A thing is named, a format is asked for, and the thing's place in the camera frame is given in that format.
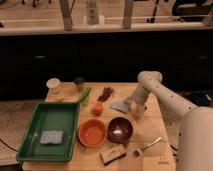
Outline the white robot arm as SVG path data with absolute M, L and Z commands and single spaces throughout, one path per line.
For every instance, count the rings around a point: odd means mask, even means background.
M 176 171 L 213 171 L 213 108 L 197 106 L 162 84 L 159 71 L 142 71 L 133 91 L 134 101 L 143 105 L 153 93 L 182 118 Z

